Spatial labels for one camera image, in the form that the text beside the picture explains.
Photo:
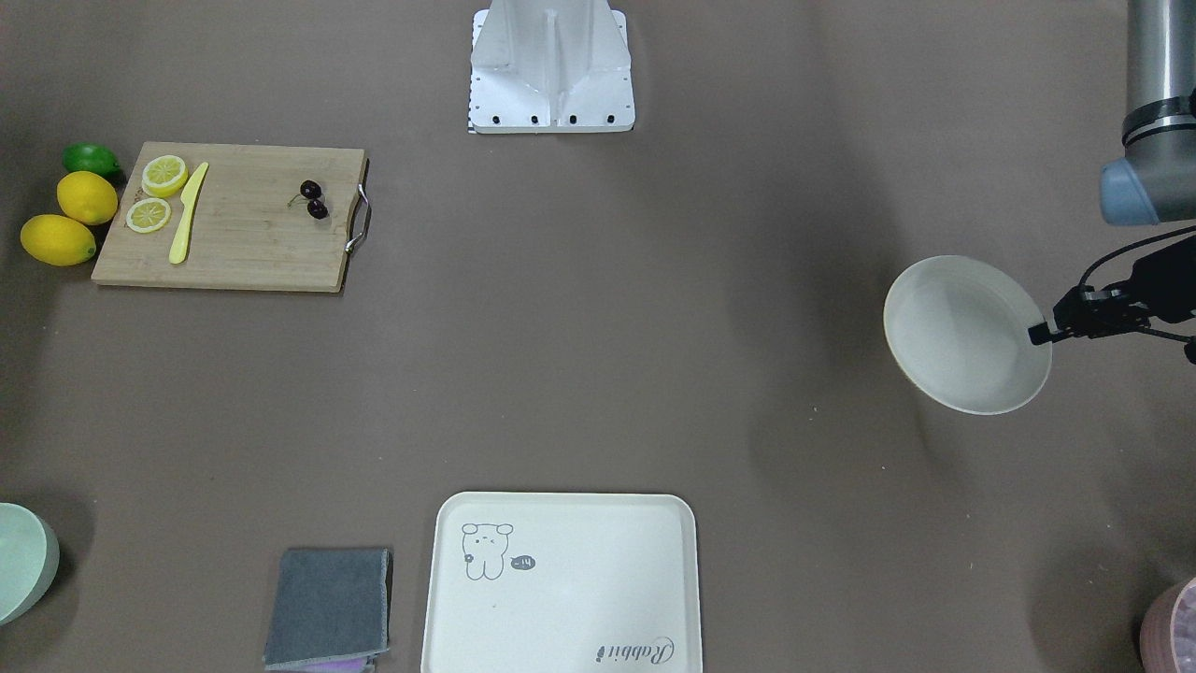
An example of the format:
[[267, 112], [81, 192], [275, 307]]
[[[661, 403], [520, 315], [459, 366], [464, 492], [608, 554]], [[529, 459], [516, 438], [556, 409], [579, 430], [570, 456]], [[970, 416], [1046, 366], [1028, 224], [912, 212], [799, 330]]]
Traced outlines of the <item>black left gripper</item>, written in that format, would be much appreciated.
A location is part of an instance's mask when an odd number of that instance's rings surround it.
[[1033, 345], [1063, 339], [1102, 339], [1119, 334], [1146, 334], [1159, 339], [1182, 342], [1185, 357], [1195, 362], [1192, 336], [1152, 328], [1152, 320], [1179, 324], [1192, 319], [1195, 308], [1195, 243], [1174, 241], [1151, 252], [1131, 265], [1131, 275], [1102, 289], [1090, 285], [1099, 267], [1119, 255], [1145, 247], [1145, 241], [1119, 247], [1099, 257], [1085, 269], [1076, 285], [1054, 307], [1055, 331], [1049, 323], [1029, 328]]

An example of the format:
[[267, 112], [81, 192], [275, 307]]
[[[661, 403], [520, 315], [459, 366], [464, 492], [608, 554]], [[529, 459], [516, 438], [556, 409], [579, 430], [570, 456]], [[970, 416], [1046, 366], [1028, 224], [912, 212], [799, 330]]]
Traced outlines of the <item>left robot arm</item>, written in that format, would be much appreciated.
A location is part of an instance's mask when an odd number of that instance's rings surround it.
[[1152, 322], [1192, 319], [1195, 263], [1195, 102], [1191, 1], [1128, 4], [1124, 157], [1102, 167], [1102, 218], [1115, 226], [1177, 224], [1152, 235], [1158, 250], [1131, 265], [1128, 279], [1096, 289], [1090, 271], [1056, 302], [1052, 320], [1029, 329], [1033, 345], [1149, 334]]

